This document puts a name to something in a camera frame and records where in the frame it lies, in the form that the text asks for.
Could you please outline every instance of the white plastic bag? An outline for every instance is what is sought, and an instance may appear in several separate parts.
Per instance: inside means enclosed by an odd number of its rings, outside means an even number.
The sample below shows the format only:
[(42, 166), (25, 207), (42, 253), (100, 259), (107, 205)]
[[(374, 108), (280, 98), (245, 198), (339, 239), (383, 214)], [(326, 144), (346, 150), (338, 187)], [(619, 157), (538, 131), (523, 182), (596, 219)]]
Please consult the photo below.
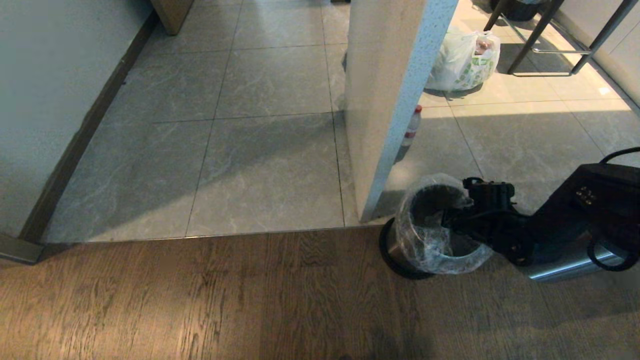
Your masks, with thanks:
[(432, 274), (472, 272), (493, 250), (444, 228), (442, 210), (473, 203), (462, 181), (445, 174), (424, 176), (404, 193), (394, 220), (396, 241), (407, 261)]
[(469, 90), (484, 83), (500, 58), (500, 39), (491, 31), (464, 34), (450, 28), (444, 36), (425, 88)]

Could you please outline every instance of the trash can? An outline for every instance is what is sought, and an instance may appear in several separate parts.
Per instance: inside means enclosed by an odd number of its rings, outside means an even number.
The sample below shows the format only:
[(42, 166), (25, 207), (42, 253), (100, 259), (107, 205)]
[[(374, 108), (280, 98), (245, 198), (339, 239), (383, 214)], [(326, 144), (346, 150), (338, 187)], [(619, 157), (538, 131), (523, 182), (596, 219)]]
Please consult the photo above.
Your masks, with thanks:
[[(512, 21), (529, 21), (538, 13), (542, 3), (548, 0), (511, 0), (504, 16)], [(491, 0), (491, 10), (495, 10), (500, 0)]]
[(440, 224), (444, 209), (471, 203), (462, 182), (451, 176), (436, 174), (417, 181), (380, 234), (380, 251), (387, 265), (408, 279), (474, 271), (493, 250)]

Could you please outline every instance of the white pillar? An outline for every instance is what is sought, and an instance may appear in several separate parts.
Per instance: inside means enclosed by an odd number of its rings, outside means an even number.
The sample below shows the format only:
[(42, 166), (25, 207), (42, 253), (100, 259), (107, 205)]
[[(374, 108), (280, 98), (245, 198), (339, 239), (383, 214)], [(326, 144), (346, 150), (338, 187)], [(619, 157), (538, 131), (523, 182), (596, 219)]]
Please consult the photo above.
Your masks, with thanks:
[(371, 219), (458, 0), (353, 0), (346, 124), (360, 221)]

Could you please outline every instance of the wall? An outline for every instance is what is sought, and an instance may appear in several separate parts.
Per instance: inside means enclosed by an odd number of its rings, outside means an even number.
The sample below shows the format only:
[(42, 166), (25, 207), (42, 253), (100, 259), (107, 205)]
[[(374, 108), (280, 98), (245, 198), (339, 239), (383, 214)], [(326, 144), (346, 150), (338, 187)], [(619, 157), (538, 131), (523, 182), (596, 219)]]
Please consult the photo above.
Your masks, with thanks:
[[(566, 0), (560, 7), (557, 19), (588, 46), (620, 3), (620, 0)], [(639, 24), (640, 5), (637, 4), (594, 55), (598, 64), (636, 103), (640, 103)]]
[(345, 115), (361, 221), (385, 187), (457, 3), (351, 3)]
[(148, 0), (0, 2), (0, 233), (17, 236)]

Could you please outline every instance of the plastic bottle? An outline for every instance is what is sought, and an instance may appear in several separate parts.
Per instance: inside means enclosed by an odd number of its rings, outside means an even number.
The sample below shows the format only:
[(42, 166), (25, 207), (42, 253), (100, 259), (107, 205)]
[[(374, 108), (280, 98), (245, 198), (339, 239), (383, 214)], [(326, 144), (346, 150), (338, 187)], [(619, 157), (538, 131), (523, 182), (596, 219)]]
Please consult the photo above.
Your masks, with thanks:
[(422, 118), (420, 113), (422, 113), (422, 106), (417, 105), (415, 107), (415, 111), (411, 116), (411, 121), (409, 122), (409, 126), (404, 133), (404, 138), (402, 140), (402, 145), (400, 145), (400, 150), (398, 151), (398, 155), (396, 156), (396, 161), (402, 161), (404, 159), (404, 155), (409, 151), (411, 144), (413, 143), (413, 138), (415, 138), (415, 133), (418, 131), (418, 127), (420, 126), (420, 119)]

